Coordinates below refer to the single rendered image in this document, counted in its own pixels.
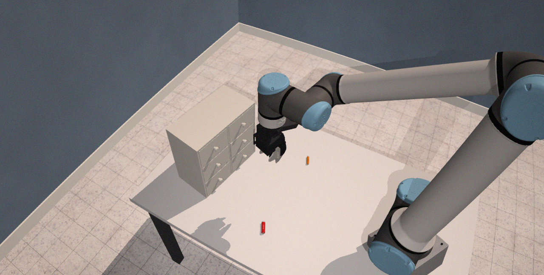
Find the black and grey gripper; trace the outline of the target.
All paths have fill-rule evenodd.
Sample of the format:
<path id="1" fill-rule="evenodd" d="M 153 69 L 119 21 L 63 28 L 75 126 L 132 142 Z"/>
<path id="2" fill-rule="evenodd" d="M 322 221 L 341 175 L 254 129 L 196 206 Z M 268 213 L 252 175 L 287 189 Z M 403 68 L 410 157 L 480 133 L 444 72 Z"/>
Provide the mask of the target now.
<path id="1" fill-rule="evenodd" d="M 253 134 L 253 145 L 260 149 L 260 154 L 265 153 L 269 156 L 269 162 L 275 159 L 279 162 L 287 149 L 284 134 L 277 132 L 279 128 L 265 128 L 261 124 L 257 125 L 257 132 Z M 256 137 L 256 141 L 255 141 Z"/>

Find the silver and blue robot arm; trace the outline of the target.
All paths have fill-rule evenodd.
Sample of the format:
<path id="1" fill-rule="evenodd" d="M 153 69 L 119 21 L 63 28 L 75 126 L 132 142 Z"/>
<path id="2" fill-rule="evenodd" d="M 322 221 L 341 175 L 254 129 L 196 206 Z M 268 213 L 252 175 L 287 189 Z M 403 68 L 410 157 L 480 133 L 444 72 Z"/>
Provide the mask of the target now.
<path id="1" fill-rule="evenodd" d="M 258 121 L 263 127 L 280 127 L 276 131 L 282 132 L 299 124 L 319 131 L 335 105 L 349 103 L 497 97 L 432 181 L 400 182 L 396 200 L 368 250 L 374 265 L 389 275 L 411 275 L 418 260 L 433 250 L 436 234 L 525 148 L 544 139 L 544 57 L 529 52 L 503 51 L 489 60 L 354 75 L 331 72 L 306 92 L 289 84 L 280 72 L 261 77 Z"/>

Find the beige chest of drawers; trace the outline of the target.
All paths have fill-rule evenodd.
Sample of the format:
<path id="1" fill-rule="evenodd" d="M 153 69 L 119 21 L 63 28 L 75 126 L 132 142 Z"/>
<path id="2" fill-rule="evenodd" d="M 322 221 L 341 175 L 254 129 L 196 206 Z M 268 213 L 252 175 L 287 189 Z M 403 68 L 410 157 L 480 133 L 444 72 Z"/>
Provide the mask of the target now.
<path id="1" fill-rule="evenodd" d="M 199 150 L 227 128 L 231 174 L 234 173 L 230 152 L 234 140 L 230 142 L 229 125 L 252 106 L 255 134 L 255 102 L 225 85 L 166 128 L 179 177 L 204 197 L 209 196 Z"/>

